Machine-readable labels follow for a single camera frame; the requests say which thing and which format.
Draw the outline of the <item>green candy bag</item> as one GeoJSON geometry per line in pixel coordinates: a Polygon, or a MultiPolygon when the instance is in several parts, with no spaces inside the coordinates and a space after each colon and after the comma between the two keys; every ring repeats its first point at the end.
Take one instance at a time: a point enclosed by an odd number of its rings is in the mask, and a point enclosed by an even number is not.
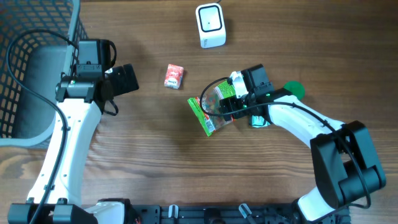
{"type": "MultiPolygon", "coordinates": [[[[220,100],[231,96],[236,96],[234,88],[229,85],[227,81],[224,81],[214,88],[207,90],[203,95],[203,99],[201,101],[203,109],[209,113],[221,113],[220,100]]],[[[223,117],[209,116],[208,114],[205,114],[200,108],[199,96],[189,98],[187,101],[207,136],[211,136],[211,134],[216,130],[234,121],[233,118],[229,121],[225,121],[223,117]]]]}

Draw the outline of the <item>red teal snack packet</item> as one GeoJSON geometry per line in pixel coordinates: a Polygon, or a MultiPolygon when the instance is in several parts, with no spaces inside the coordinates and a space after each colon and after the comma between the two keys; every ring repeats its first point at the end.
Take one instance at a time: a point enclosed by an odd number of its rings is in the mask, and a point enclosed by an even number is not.
{"type": "Polygon", "coordinates": [[[262,116],[251,116],[249,124],[254,128],[264,128],[270,125],[270,122],[265,120],[262,116]]]}

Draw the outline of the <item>orange red tissue pack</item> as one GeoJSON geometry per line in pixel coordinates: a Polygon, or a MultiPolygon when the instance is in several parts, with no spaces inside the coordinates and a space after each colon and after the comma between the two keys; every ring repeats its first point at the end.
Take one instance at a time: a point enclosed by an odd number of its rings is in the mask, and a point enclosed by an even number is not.
{"type": "Polygon", "coordinates": [[[173,89],[179,89],[183,78],[183,67],[168,64],[165,74],[164,86],[173,89]]]}

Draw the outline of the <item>green lidded white jar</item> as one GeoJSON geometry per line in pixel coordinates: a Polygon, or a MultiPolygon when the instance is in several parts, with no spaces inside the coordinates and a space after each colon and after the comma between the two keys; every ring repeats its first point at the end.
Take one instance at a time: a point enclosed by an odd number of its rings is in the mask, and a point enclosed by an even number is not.
{"type": "Polygon", "coordinates": [[[305,96],[305,88],[298,81],[289,81],[284,85],[284,88],[296,96],[298,100],[302,100],[305,96]]]}

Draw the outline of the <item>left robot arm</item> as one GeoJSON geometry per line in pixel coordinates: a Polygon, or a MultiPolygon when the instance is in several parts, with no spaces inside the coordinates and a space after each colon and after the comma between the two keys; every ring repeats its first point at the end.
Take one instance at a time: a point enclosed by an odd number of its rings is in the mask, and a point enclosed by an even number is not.
{"type": "Polygon", "coordinates": [[[81,206],[81,185],[90,142],[105,114],[106,102],[138,90],[132,68],[115,67],[114,43],[86,39],[78,43],[73,75],[56,87],[57,112],[40,175],[25,203],[13,203],[9,223],[128,223],[133,216],[128,199],[106,198],[89,208],[81,206]]]}

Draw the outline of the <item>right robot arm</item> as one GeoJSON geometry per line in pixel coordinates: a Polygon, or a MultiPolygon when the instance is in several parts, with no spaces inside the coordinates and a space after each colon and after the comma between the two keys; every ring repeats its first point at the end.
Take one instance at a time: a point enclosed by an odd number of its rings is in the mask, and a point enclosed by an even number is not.
{"type": "Polygon", "coordinates": [[[225,120],[250,116],[252,125],[274,124],[310,148],[316,186],[296,202],[303,221],[320,221],[386,186],[363,123],[330,119],[305,106],[292,90],[275,89],[261,64],[232,72],[227,83],[234,93],[220,101],[225,120]]]}

